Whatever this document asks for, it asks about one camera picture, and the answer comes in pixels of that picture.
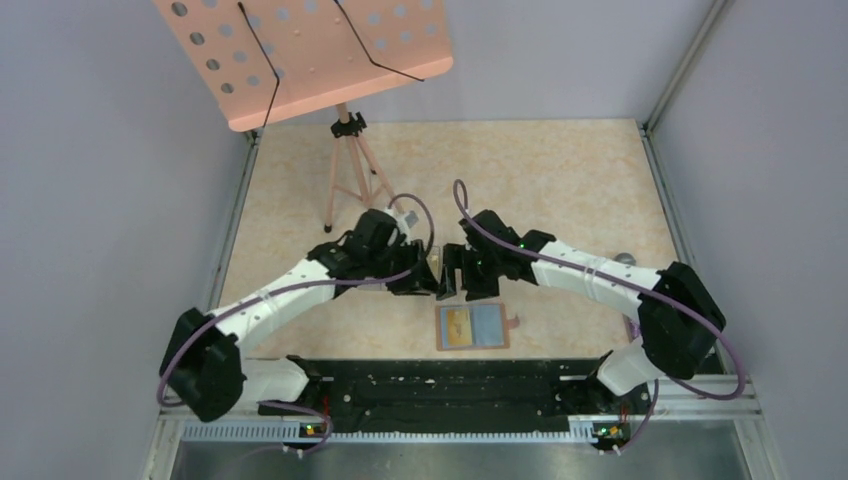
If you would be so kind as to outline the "yellow credit card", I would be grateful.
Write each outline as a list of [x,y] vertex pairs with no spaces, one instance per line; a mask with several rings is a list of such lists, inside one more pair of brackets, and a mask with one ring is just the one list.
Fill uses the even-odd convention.
[[467,309],[452,309],[446,312],[445,339],[451,348],[472,346],[473,327],[471,314]]

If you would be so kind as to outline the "clear plastic card box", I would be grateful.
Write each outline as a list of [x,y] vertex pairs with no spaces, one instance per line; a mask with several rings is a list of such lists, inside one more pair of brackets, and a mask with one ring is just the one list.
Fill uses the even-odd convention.
[[435,245],[426,256],[425,278],[428,282],[439,284],[442,272],[441,247]]

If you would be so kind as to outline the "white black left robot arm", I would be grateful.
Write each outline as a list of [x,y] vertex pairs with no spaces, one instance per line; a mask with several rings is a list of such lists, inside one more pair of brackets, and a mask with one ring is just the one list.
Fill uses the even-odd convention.
[[412,238],[402,215],[370,209],[353,229],[317,245],[265,287],[217,310],[188,309],[159,369],[160,405],[184,406],[202,422],[223,417],[242,396],[282,401],[302,414],[314,410],[321,388],[303,367],[283,359],[250,377],[243,370],[246,355],[295,317],[352,288],[383,286],[396,296],[434,292],[438,284],[427,263],[432,244]]

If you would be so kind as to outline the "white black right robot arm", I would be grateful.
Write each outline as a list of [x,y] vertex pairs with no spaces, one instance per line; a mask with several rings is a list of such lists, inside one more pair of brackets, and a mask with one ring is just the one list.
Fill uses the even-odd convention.
[[690,381],[722,339],[726,319],[691,266],[638,267],[539,230],[519,236],[492,210],[459,224],[466,241],[442,249],[438,299],[459,290],[468,301],[495,298],[506,278],[582,294],[635,322],[637,336],[602,356],[588,377],[586,397],[594,409],[612,412],[635,387],[662,377],[707,394]]

